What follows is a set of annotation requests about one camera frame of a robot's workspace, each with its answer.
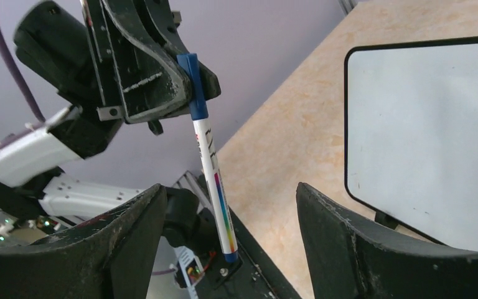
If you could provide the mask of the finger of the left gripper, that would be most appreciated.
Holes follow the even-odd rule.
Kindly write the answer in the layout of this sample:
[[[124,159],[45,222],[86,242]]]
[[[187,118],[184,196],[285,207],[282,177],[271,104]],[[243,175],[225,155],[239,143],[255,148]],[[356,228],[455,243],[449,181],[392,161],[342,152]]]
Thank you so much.
[[[148,34],[165,55],[166,62],[172,65],[174,80],[178,81],[177,85],[181,90],[180,98],[182,101],[188,101],[194,94],[194,87],[188,73],[178,63],[177,56],[188,54],[189,51],[177,32],[174,13],[171,11],[169,2],[143,1],[142,6],[142,22]],[[221,95],[217,75],[201,62],[198,63],[198,67],[205,98],[210,100]]]

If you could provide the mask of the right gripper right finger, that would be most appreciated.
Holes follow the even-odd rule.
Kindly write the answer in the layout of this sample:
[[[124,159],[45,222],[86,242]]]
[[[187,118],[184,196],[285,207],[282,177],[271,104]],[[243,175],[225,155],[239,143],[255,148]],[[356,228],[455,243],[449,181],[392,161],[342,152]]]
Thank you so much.
[[[306,183],[296,203],[316,298],[478,298],[478,252],[398,233]]]

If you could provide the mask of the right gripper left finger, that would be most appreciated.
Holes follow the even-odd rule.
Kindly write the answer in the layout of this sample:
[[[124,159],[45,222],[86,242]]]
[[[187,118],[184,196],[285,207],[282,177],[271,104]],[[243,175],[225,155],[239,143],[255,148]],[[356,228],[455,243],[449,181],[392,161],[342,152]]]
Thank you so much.
[[[0,298],[145,298],[166,207],[157,184],[75,227],[0,248]]]

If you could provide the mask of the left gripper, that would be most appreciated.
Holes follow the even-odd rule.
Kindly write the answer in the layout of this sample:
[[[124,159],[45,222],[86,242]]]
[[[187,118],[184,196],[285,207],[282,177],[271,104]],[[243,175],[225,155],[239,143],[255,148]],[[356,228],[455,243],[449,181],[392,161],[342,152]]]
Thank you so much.
[[[178,18],[169,1],[99,1],[97,82],[86,27],[54,1],[31,8],[14,32],[16,57],[70,103],[49,133],[86,159],[122,124],[100,120],[103,102],[120,107],[127,124],[188,114],[192,84],[177,63],[187,53]]]

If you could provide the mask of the blue marker cap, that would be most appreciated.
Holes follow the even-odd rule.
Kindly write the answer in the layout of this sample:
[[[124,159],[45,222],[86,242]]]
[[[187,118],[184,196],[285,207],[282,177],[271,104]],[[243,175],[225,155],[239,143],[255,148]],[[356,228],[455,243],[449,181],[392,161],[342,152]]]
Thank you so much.
[[[200,76],[197,54],[179,54],[177,55],[177,63],[189,76],[192,85],[192,97],[189,102],[191,119],[193,121],[207,119],[209,113]]]

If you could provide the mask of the white marker pen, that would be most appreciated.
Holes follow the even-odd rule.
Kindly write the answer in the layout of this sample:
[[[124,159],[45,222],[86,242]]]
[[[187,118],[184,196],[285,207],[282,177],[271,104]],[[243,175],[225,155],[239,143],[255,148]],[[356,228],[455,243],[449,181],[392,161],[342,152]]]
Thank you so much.
[[[222,186],[222,178],[209,119],[194,120],[193,125],[200,150],[203,173],[213,207],[222,254],[226,262],[233,263],[238,260],[238,244],[227,198]]]

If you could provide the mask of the small whiteboard black frame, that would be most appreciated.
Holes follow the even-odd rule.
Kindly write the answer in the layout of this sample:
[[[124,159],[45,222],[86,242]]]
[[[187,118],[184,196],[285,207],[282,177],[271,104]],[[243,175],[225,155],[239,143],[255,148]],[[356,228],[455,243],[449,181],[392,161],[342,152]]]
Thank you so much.
[[[352,199],[478,251],[478,36],[350,49],[344,135]]]

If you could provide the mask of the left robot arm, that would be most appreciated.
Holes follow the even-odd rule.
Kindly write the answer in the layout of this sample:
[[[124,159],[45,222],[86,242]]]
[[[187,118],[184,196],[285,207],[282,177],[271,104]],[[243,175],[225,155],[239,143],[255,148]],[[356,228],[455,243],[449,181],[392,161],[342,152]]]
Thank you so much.
[[[179,36],[168,1],[82,1],[79,21],[40,1],[19,21],[0,54],[37,122],[0,141],[0,208],[18,219],[54,217],[73,225],[140,193],[66,174],[69,161],[94,157],[123,125],[207,118],[221,93],[217,76]]]

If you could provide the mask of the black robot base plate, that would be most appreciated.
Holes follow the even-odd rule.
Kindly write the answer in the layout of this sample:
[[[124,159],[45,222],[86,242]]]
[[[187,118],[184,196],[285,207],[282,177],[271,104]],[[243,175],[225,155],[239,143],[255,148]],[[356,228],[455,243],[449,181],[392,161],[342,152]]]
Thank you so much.
[[[268,254],[232,212],[238,260],[228,263],[216,235],[209,192],[202,175],[208,204],[188,189],[167,188],[163,236],[174,248],[175,283],[191,298],[299,298],[298,292]]]

